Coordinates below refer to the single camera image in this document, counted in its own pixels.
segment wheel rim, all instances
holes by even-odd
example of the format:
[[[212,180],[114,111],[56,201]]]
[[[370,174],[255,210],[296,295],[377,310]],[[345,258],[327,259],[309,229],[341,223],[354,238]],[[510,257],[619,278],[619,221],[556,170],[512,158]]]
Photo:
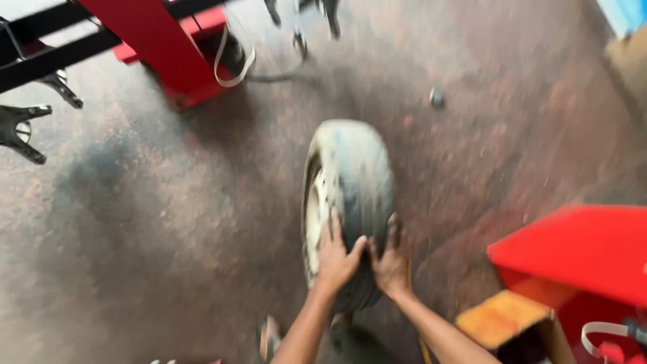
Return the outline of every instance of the wheel rim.
[[[308,285],[311,287],[319,272],[319,244],[322,226],[329,215],[328,191],[326,190],[325,172],[320,168],[308,191],[305,204],[305,255],[309,267]]]

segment tire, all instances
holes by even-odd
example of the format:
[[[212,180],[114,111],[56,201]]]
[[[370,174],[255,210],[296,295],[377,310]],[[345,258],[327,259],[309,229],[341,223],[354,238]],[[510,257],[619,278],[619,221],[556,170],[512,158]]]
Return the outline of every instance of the tire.
[[[384,142],[372,126],[352,120],[329,120],[321,124],[310,144],[303,185],[303,262],[310,287],[318,269],[318,260],[313,264],[316,260],[313,244],[318,246],[320,236],[312,221],[317,221],[318,215],[319,220],[324,220],[320,215],[325,209],[336,207],[348,251],[360,236],[366,235],[375,238],[381,254],[388,220],[393,214],[393,174]],[[314,210],[313,206],[317,205],[319,209]],[[339,291],[333,312],[370,307],[381,296],[368,254],[364,253],[357,272]]]

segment concrete floor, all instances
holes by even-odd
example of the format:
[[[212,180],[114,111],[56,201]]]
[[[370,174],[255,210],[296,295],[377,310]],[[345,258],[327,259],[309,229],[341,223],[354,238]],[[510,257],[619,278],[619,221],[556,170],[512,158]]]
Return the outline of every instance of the concrete floor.
[[[11,0],[12,18],[49,0]],[[238,14],[258,72],[295,62],[261,1]],[[139,66],[106,53],[71,67],[76,111],[51,90],[0,95],[34,122],[35,166],[0,149],[0,352],[7,363],[250,363],[268,313],[306,295],[299,211],[309,140],[331,118],[384,137],[415,291],[448,319],[499,289],[485,247],[578,201],[646,199],[647,142],[604,61],[590,0],[342,1],[342,39],[303,20],[314,61],[178,115]],[[433,86],[448,107],[427,105]],[[393,305],[358,315],[421,362]],[[341,362],[325,339],[320,363]]]

